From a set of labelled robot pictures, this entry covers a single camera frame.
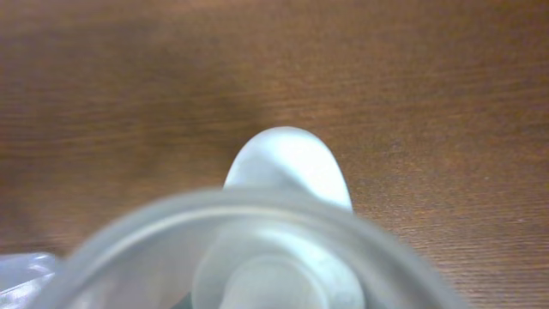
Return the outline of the white spray bottle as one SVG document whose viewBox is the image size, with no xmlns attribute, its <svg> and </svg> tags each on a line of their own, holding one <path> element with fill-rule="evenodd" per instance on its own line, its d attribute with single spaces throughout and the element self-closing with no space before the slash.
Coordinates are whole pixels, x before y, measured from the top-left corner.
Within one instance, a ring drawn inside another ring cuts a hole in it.
<svg viewBox="0 0 549 309">
<path fill-rule="evenodd" d="M 306 130 L 251 138 L 219 189 L 159 200 L 78 249 L 35 308 L 463 308 L 415 253 L 359 219 Z"/>
</svg>

